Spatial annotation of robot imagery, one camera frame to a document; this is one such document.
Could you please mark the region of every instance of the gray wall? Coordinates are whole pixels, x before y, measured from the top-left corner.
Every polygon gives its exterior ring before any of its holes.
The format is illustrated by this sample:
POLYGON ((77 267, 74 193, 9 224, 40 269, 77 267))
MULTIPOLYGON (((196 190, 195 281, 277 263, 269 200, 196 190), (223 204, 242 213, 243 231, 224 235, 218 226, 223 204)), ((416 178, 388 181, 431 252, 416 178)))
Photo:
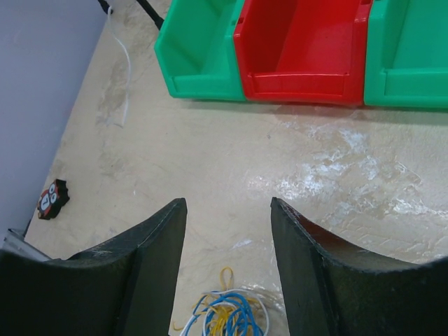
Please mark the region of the gray wall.
POLYGON ((105 19, 96 0, 0 0, 0 245, 32 217, 105 19))

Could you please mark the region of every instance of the red bin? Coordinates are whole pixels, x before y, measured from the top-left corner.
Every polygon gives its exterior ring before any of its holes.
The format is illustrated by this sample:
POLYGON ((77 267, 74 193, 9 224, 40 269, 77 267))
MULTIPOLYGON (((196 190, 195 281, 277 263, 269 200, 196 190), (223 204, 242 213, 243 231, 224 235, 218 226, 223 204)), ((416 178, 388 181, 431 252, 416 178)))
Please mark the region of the red bin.
POLYGON ((247 99, 362 105, 372 0, 246 0, 234 45, 247 99))

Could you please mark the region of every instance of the green bin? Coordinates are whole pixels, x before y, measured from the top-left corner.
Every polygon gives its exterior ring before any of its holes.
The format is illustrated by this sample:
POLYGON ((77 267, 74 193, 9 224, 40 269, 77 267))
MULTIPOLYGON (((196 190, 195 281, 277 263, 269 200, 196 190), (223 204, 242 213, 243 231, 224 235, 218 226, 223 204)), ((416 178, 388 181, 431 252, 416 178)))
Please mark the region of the green bin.
POLYGON ((233 31, 244 0, 173 0, 155 43, 171 96, 245 100, 233 31))
POLYGON ((374 0, 367 105, 448 107, 448 0, 374 0))

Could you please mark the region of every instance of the beige tabletop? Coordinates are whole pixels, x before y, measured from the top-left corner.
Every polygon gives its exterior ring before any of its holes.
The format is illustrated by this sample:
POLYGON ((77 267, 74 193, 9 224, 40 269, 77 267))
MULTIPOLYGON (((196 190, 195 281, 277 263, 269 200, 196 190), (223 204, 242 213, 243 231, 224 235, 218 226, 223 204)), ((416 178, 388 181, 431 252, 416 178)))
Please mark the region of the beige tabletop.
MULTIPOLYGON (((219 289, 224 266, 238 286, 279 293, 272 196, 387 256, 448 254, 448 113, 172 99, 157 29, 134 0, 118 2, 113 22, 132 60, 127 123, 107 125, 121 119, 127 63, 106 27, 48 176, 67 180, 71 200, 54 220, 33 218, 29 243, 68 258, 185 197, 178 324, 202 291, 219 289)), ((152 1, 163 16, 169 2, 152 1)))

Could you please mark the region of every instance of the plastic bin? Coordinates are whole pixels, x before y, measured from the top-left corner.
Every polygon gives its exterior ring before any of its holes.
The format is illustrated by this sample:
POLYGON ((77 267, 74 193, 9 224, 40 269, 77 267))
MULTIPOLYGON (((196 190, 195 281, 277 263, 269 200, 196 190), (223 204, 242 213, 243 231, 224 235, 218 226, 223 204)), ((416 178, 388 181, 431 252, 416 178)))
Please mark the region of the plastic bin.
POLYGON ((362 104, 371 0, 246 0, 234 33, 246 98, 362 104))
POLYGON ((155 44, 171 96, 245 100, 233 32, 244 0, 173 0, 155 44))
POLYGON ((448 107, 448 1, 375 0, 365 103, 448 107))

